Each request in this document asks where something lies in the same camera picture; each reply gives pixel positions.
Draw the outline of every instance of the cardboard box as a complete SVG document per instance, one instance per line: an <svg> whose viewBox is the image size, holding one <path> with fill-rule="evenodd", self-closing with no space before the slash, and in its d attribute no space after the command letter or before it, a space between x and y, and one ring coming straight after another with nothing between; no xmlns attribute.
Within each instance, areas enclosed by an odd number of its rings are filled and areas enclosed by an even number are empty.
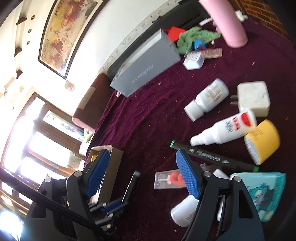
<svg viewBox="0 0 296 241"><path fill-rule="evenodd" d="M119 165L121 162L121 158L123 155L123 151L117 149L114 146L107 145L107 146L95 146L91 149L89 156L86 160L86 164L92 161L92 156L98 155L99 152L102 149L106 149L110 153L110 163L109 166L105 172L105 176L101 182L100 189L98 193L94 196L92 196L90 203L96 203L97 201L99 203L109 203L111 194L113 191L114 183L116 180L117 172L119 169Z"/></svg>
<svg viewBox="0 0 296 241"><path fill-rule="evenodd" d="M128 57L110 86L128 97L180 59L175 43L160 29Z"/></svg>

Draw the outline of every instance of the blue gripper pad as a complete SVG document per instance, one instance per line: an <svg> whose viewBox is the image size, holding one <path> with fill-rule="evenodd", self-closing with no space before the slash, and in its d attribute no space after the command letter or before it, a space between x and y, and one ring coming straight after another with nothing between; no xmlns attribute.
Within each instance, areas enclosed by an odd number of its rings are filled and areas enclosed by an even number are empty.
<svg viewBox="0 0 296 241"><path fill-rule="evenodd" d="M187 190L190 195L193 195L195 199L198 199L200 196L200 192L198 190L197 177L194 175L187 159L192 162L185 151L177 151L176 162L186 184Z"/></svg>
<svg viewBox="0 0 296 241"><path fill-rule="evenodd" d="M100 184L102 182L102 179L104 178L105 172L107 170L107 167L110 163L110 153L106 149L102 149L99 153L99 155L96 157L94 162L97 161L97 164L94 168L90 167L90 169L93 169L92 173L90 173L90 176L87 180L87 189L85 192L85 196L87 198L91 198L93 195L97 193L98 188L100 187Z"/></svg>
<svg viewBox="0 0 296 241"><path fill-rule="evenodd" d="M115 208L117 208L118 206L120 206L121 203L122 203L122 198L123 198L123 197L118 198L118 199L116 199L116 200L114 200L114 201L108 203L108 204L104 207L104 209L103 209L103 214L107 214L108 212L110 212L110 211L112 211L113 209L115 209Z"/></svg>

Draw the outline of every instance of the purple carpet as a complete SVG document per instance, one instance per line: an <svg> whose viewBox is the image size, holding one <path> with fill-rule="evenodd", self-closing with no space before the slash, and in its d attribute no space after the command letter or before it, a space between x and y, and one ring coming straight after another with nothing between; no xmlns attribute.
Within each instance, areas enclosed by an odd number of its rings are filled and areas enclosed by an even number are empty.
<svg viewBox="0 0 296 241"><path fill-rule="evenodd" d="M134 170L142 173L114 235L115 240L182 239L186 228L173 222L170 210L188 192L186 189L154 190L154 175L155 172L177 169L176 151L170 148L172 140L188 144L193 135L238 113L238 108L230 106L231 101L227 98L195 122L187 117L183 108L215 78L226 83L231 95L236 94L239 83L266 82L271 99L267 119L277 127L281 146L260 166L260 170L287 174L281 203L272 220L263 223L266 238L287 215L295 198L296 186L293 154L296 146L296 50L286 39L253 20L244 22L243 26L249 38L245 47L230 48L221 37L215 43L216 47L223 48L222 58L205 60L201 69L187 71L182 59L129 98L117 98L116 92L112 94L90 146L111 144L124 151L112 199L124 194ZM202 148L252 163L242 138ZM214 222L211 237L215 235L217 224Z"/></svg>

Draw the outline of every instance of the wall trim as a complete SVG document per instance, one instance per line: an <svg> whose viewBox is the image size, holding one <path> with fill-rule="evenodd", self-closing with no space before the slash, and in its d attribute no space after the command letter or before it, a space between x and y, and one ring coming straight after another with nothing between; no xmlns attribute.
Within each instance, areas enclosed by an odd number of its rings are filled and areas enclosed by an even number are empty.
<svg viewBox="0 0 296 241"><path fill-rule="evenodd" d="M97 76L101 73L107 73L109 67L118 59L120 55L141 35L143 34L160 16L165 15L167 12L175 8L181 0L168 0L147 18L145 18L138 26L136 26L128 36L117 46L112 54L105 61L103 66L100 68Z"/></svg>

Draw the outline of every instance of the blue block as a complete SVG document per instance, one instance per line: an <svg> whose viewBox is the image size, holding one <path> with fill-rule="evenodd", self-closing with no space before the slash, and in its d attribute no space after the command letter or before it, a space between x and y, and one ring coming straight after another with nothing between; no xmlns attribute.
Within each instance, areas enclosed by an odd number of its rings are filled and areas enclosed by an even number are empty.
<svg viewBox="0 0 296 241"><path fill-rule="evenodd" d="M199 46L203 46L203 47L206 47L205 43L203 42L202 39L197 39L195 41L193 41L193 47L194 47L194 50L197 51L198 50L198 47Z"/></svg>

